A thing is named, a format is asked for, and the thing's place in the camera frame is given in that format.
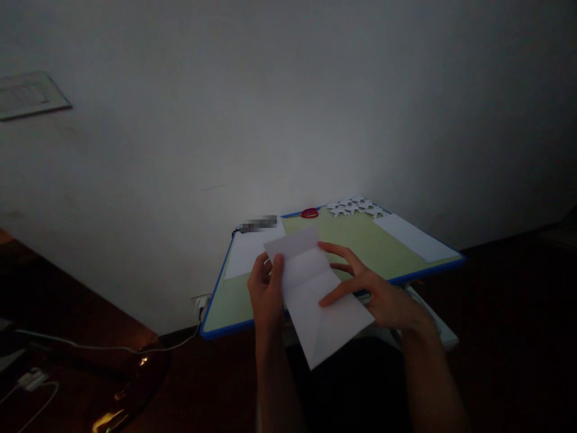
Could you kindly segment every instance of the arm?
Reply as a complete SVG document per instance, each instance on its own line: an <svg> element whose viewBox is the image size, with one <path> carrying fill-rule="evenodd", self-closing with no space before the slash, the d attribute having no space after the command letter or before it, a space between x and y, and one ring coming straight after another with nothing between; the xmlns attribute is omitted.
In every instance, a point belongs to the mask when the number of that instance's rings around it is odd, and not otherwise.
<svg viewBox="0 0 577 433"><path fill-rule="evenodd" d="M248 282L254 313L262 428L263 432L302 432L306 430L304 416L282 341L284 261L279 254L273 266L267 258L266 253L257 257Z"/></svg>
<svg viewBox="0 0 577 433"><path fill-rule="evenodd" d="M441 339L424 307L368 269L348 248L325 242L319 242L319 247L345 258L348 265L331 263L331 267L353 275L319 304L329 306L348 293L366 289L371 293L367 308L375 318L374 324L402 331L401 347L415 432L470 432L469 419L449 371Z"/></svg>
<svg viewBox="0 0 577 433"><path fill-rule="evenodd" d="M405 376L415 432L470 432L435 324L422 317L403 330Z"/></svg>

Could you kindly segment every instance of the white cable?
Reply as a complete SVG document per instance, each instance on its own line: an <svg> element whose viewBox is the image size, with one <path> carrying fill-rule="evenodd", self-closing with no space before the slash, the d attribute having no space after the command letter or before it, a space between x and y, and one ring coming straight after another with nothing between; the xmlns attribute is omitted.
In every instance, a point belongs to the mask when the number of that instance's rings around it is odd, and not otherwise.
<svg viewBox="0 0 577 433"><path fill-rule="evenodd" d="M32 335L32 336L35 336L35 337L41 337L41 338L49 339L49 340L54 340L54 341L61 342L61 343L66 343L66 344L69 344L70 346L74 346L75 348L79 348L79 349L89 349L89 350L124 350L124 351L130 352L130 353L135 354L135 355L144 355L144 354L152 353L152 352L167 352L167 351L170 351L170 350L172 350L172 349L176 349L177 347L181 347L181 346L182 346L183 344L185 344L188 340L193 339L193 338L197 335L197 332L198 332L198 329L199 329L199 328L200 328L200 324L197 326L197 329L194 331L194 334L193 334L193 335L191 335L190 337L188 337L188 338L187 338L186 340L184 340L183 342L177 344L176 346L172 346L172 347L170 347L170 348L162 348L162 349L160 349L160 348L159 348L159 349L149 349L149 350L147 350L147 351L142 351L142 352L136 351L136 350L134 350L134 349L130 349L130 348L128 348L128 347L122 347L122 346L115 346L115 347L83 346L83 345L80 345L80 344L75 343L75 342L70 341L70 340L65 340L65 339L62 339L62 338L59 338L59 337L54 337L54 336L49 336L49 335L46 335L46 334L35 333L35 332L32 332L32 331L27 331L27 330L16 330L16 331L14 331L14 332L21 333L21 334L28 334L28 335Z"/></svg>
<svg viewBox="0 0 577 433"><path fill-rule="evenodd" d="M8 397L10 397L12 395L12 393L19 388L19 386L20 385L16 385L14 388L12 388L10 390L10 392L8 394L6 394L2 400L0 400L0 404L2 404L4 402L4 400L6 400Z"/></svg>
<svg viewBox="0 0 577 433"><path fill-rule="evenodd" d="M36 412L36 415L34 415L32 418L30 418L30 420L29 420L26 424L24 424L24 427L22 427L20 430L18 430L18 433L22 433L22 431L24 431L24 429L25 429L26 427L28 427L28 425L29 425L32 421L34 421L38 415L40 415L40 413L44 410L44 408L45 408L46 406L48 406L48 403L50 403L50 402L52 401L52 399L54 398L54 396L55 396L56 393L58 392L58 388L59 388L58 382L46 382L45 384L42 384L41 386L48 386L48 385L54 385L54 392L52 393L52 395L50 396L50 398L48 399L48 401L47 401L46 403L44 403L44 406L42 406L42 407L40 408L40 410L39 410L38 412Z"/></svg>

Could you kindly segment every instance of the light switch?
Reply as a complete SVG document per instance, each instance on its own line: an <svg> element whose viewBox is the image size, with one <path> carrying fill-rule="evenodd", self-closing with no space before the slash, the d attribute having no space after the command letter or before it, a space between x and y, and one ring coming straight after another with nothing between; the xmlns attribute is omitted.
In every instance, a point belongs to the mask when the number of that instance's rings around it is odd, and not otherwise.
<svg viewBox="0 0 577 433"><path fill-rule="evenodd" d="M0 78L0 120L72 108L46 72Z"/></svg>

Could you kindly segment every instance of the blue table edge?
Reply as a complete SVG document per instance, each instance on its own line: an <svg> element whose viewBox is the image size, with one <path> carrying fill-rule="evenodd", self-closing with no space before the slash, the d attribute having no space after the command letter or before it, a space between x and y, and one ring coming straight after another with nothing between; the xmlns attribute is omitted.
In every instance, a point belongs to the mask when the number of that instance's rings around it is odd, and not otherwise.
<svg viewBox="0 0 577 433"><path fill-rule="evenodd" d="M387 213L392 214L392 212L389 212L384 207L382 209L384 209ZM291 217L295 217L295 216L300 215L300 214L301 214L300 212L288 213L287 215L281 215L281 218L291 218ZM218 283L220 283L220 281L221 281L222 272L224 270L224 265L226 264L228 255L230 254L230 248L233 246L233 241L234 241L235 235L236 235L236 233L233 233L232 239L230 240L230 244L228 244L227 255L224 256L224 261L223 261L222 266L221 266L221 271L218 274L218 279L216 280L215 288L212 291L212 296L210 297L209 306L206 310L206 313L204 314L204 318L203 318L202 323L199 325L200 326L200 335L205 340L214 340L214 339L217 339L220 337L224 337L226 335L236 334L238 332L254 328L254 320L251 319L251 320L240 322L240 323L237 323L234 325L229 325L229 326L226 326L224 328L218 328L218 329L215 329L213 331L208 331L208 332L204 331L204 324L206 323L206 319L209 317L210 308L212 306L212 301L215 299L215 293L216 293L216 290L218 288ZM413 272L411 274L402 275L400 277L392 278L392 279L388 280L389 283L391 283L393 286L401 286L403 284L410 283L410 282L415 281L415 280L420 280L421 278L429 277L431 275L438 274L438 273L443 272L443 271L448 271L449 269L457 268L465 262L466 258L462 253L449 247L449 245L445 244L444 242L441 242L439 239L436 239L433 236L431 236L431 237L433 239L435 239L436 241L442 243L446 247L452 249L456 253L458 253L461 256L461 258L459 260L455 260L455 261L450 262L450 263L443 263L442 265L434 266L434 267L429 268L429 269L423 269L422 271L417 271L417 272Z"/></svg>

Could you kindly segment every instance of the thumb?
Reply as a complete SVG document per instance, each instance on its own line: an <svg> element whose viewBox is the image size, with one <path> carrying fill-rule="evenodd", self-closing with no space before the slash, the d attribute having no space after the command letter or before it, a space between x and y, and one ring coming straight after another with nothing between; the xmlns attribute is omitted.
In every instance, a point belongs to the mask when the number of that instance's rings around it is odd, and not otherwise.
<svg viewBox="0 0 577 433"><path fill-rule="evenodd" d="M284 258L282 254L275 256L275 262L272 265L272 272L270 273L269 287L280 289L282 283L282 271L284 270Z"/></svg>
<svg viewBox="0 0 577 433"><path fill-rule="evenodd" d="M361 274L358 277L351 278L350 280L343 281L335 289L322 298L319 301L321 307L328 307L333 305L339 299L344 298L349 293L357 292L361 289L366 289L365 274Z"/></svg>

